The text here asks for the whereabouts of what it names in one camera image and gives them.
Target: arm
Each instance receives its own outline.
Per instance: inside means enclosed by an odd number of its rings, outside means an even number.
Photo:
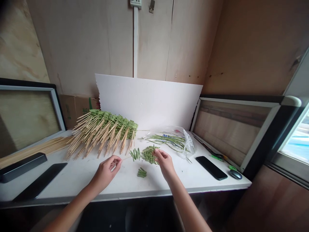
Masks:
[[[115,155],[100,163],[90,183],[64,208],[59,216],[45,228],[44,232],[68,231],[89,202],[109,185],[119,171],[121,163],[121,158]]]
[[[159,162],[162,174],[172,191],[185,230],[187,232],[211,232],[211,229],[177,176],[171,156],[159,149],[155,149],[153,155],[157,157],[156,161]]]

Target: white board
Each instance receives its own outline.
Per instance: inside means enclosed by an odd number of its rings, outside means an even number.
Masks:
[[[202,85],[95,74],[101,110],[120,114],[138,130],[189,130]]]

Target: smartphone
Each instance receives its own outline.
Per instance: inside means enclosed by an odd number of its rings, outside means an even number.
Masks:
[[[196,157],[196,160],[217,180],[223,180],[228,177],[223,171],[221,171],[205,156]]]
[[[31,185],[15,197],[13,201],[27,201],[36,199],[67,164],[68,163],[58,163],[50,166],[42,175],[32,182]]]

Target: clear plastic bag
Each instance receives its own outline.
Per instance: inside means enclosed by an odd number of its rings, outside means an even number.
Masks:
[[[157,128],[151,130],[143,139],[151,141],[155,144],[166,144],[177,154],[189,160],[189,157],[195,154],[195,148],[190,135],[182,127],[169,126],[165,128]]]

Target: computer mouse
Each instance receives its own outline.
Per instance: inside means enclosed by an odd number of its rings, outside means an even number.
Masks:
[[[235,179],[242,179],[242,175],[235,170],[230,170],[229,173],[231,174],[232,177],[234,177]]]

